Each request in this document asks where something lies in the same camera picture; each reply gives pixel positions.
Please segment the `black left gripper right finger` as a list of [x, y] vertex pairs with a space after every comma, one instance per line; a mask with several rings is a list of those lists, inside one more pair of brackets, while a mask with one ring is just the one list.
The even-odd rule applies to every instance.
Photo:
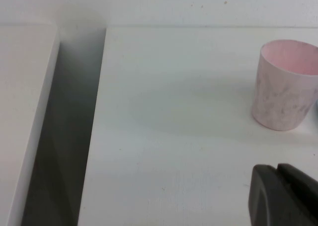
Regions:
[[318, 181], [287, 163], [278, 164], [277, 173], [302, 211], [310, 218], [317, 218]]

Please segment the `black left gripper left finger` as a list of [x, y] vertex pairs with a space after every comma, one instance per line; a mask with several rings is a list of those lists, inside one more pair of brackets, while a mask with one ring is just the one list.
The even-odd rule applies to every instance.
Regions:
[[310, 218], [293, 200], [277, 167], [258, 164], [253, 167], [248, 198], [253, 226], [316, 226], [318, 218]]

